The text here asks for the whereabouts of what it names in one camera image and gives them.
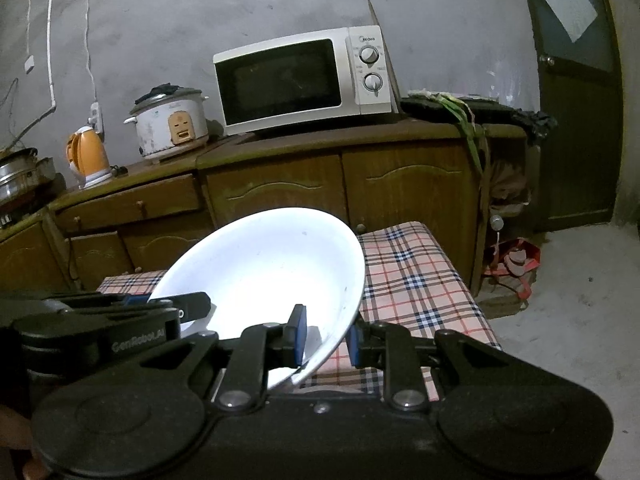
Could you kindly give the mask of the person's left hand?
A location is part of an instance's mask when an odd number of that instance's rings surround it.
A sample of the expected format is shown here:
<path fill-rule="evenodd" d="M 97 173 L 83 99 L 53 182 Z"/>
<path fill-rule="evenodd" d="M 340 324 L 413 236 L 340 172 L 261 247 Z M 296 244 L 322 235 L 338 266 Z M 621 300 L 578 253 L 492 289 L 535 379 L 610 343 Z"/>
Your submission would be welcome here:
<path fill-rule="evenodd" d="M 41 480 L 47 478 L 49 471 L 42 460 L 35 456 L 32 450 L 32 428 L 30 421 L 22 415 L 5 408 L 1 408 L 1 446 L 11 450 L 29 450 L 32 457 L 24 465 L 22 475 L 27 480 Z"/>

